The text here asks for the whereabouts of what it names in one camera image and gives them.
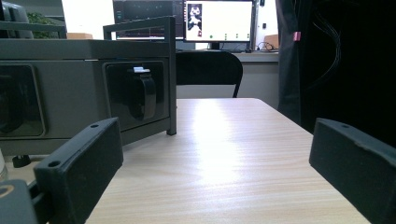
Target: wooden table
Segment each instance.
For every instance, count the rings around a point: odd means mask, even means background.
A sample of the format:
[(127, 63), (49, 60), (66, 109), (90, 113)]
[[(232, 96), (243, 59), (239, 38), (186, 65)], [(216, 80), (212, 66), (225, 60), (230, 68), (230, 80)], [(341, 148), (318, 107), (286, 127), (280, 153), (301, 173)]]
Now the wooden table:
[(125, 146), (87, 223), (368, 223), (309, 165), (311, 141), (257, 99), (177, 100), (177, 134)]

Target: black office chair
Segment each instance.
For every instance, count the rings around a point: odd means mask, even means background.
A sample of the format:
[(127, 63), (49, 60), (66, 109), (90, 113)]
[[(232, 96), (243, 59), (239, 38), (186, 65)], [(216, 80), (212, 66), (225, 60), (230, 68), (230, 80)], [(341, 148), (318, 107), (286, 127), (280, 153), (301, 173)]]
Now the black office chair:
[(243, 68), (227, 51), (187, 50), (176, 54), (177, 85), (235, 85), (233, 98), (241, 85)]

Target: cardboard box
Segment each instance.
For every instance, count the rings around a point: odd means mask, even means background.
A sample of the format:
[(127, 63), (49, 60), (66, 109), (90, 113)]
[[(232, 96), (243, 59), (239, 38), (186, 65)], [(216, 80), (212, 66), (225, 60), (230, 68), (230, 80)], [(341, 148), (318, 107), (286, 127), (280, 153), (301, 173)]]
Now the cardboard box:
[(279, 49), (279, 37), (278, 37), (278, 35), (266, 35), (264, 37), (264, 42), (268, 42), (268, 43), (274, 45), (274, 47), (276, 49)]
[(85, 33), (67, 33), (67, 39), (93, 39), (91, 34)]

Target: black curtain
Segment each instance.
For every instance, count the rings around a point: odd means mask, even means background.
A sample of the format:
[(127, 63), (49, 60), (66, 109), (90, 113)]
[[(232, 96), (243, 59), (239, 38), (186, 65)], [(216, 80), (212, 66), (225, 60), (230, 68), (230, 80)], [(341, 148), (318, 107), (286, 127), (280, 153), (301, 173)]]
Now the black curtain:
[(396, 147), (394, 5), (276, 0), (278, 110), (309, 132), (316, 118), (334, 119)]

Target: monitor screen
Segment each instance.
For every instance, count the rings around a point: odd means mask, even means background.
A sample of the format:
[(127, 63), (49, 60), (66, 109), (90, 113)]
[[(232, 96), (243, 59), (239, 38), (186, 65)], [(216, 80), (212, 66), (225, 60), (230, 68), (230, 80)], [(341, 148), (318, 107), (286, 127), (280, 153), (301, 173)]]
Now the monitor screen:
[[(176, 38), (183, 39), (182, 0), (113, 0), (115, 23), (173, 16)], [(117, 39), (163, 39), (163, 28), (116, 32)]]
[(184, 0), (184, 41), (249, 42), (252, 1)]

